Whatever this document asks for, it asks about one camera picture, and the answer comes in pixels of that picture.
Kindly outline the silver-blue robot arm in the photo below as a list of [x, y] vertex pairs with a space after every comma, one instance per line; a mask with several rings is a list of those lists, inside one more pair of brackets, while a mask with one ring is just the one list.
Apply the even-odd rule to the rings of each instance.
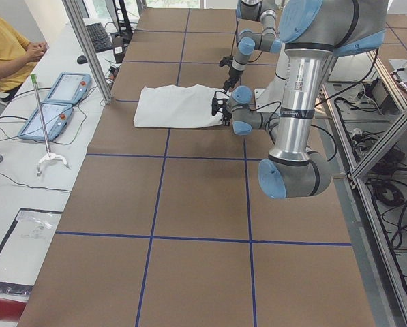
[[[315, 196], [331, 182], [327, 160], [307, 144], [318, 92], [340, 57], [379, 48], [385, 39], [386, 1], [289, 1], [281, 15], [274, 1], [240, 1], [237, 17], [260, 22], [263, 30], [240, 32], [237, 51], [225, 58], [224, 90], [212, 110], [232, 123], [237, 135], [267, 131], [273, 141], [258, 166], [258, 182], [270, 198]], [[273, 112], [250, 108], [252, 91], [239, 85], [251, 54], [284, 51], [288, 58], [281, 100]]]
[[223, 90], [228, 91], [235, 87], [255, 50], [273, 54], [280, 51], [282, 41], [277, 37], [275, 29], [276, 11], [277, 4], [275, 1], [238, 1], [237, 18], [260, 22], [263, 29], [261, 33], [254, 33], [249, 29], [236, 33], [236, 53], [223, 57], [219, 63], [220, 67], [227, 65], [230, 68]]

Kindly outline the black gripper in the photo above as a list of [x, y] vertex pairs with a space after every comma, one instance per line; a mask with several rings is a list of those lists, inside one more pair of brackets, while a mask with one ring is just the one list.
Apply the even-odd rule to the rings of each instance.
[[232, 113], [229, 111], [228, 100], [222, 100], [222, 122], [230, 123], [232, 120]]
[[236, 84], [243, 74], [242, 70], [237, 70], [233, 66], [229, 69], [229, 79], [224, 82], [223, 90], [229, 91], [233, 88], [233, 84]]

